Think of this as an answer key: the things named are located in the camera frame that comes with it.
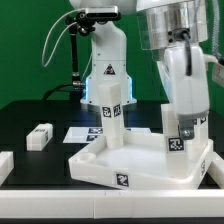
green wall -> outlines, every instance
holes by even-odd
[[[223,24],[224,2],[219,0]],[[14,100],[41,99],[45,91],[71,80],[71,54],[69,35],[62,39],[56,55],[48,68],[41,65],[41,55],[46,35],[52,24],[71,10],[68,0],[1,0],[0,6],[0,108]],[[150,51],[140,47],[137,18],[122,18],[116,25],[128,36],[127,71],[134,80],[134,94],[138,100],[165,100],[157,68]],[[61,23],[52,36],[53,47],[58,34],[64,28]],[[82,73],[91,53],[90,38],[79,36],[79,65]],[[211,44],[202,44],[206,53]],[[211,81],[208,75],[211,106],[224,115],[224,89]],[[56,93],[51,99],[68,99],[66,93]]]

black surface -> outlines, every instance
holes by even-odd
[[[124,112],[124,120],[126,127],[150,127],[152,132],[162,132],[161,109],[158,102],[138,102],[136,109]],[[42,152],[27,152],[26,136],[40,123],[53,124],[54,137]],[[72,126],[99,127],[101,126],[100,114],[82,110],[79,103],[69,101],[16,101],[0,110],[0,150],[13,151],[15,164],[14,170],[0,190],[110,189],[71,179],[68,159],[85,146],[85,144],[62,143],[68,128]],[[215,150],[221,155],[224,150],[223,133],[224,118],[211,111],[209,136],[214,140]],[[200,188],[217,188],[217,185],[206,175]],[[210,223],[210,219],[73,221],[74,223],[192,223],[192,220],[195,223]],[[221,223],[220,220],[212,219],[212,222]],[[15,220],[0,220],[0,223],[7,222],[19,223]]]

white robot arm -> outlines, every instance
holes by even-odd
[[[136,103],[132,97],[131,77],[126,72],[127,38],[112,22],[120,14],[135,13],[136,0],[70,0],[70,3],[76,9],[85,9],[79,14],[79,32],[83,36],[86,31],[87,35],[91,32],[92,40],[92,72],[86,79],[86,95],[81,99],[82,105],[97,108],[98,86],[111,81],[121,86],[123,106]],[[85,24],[82,28],[82,20],[87,20],[87,28]]]
[[[157,65],[180,137],[193,139],[193,120],[209,110],[206,64],[198,46],[208,37],[205,0],[139,0],[137,11],[143,49],[159,52]]]

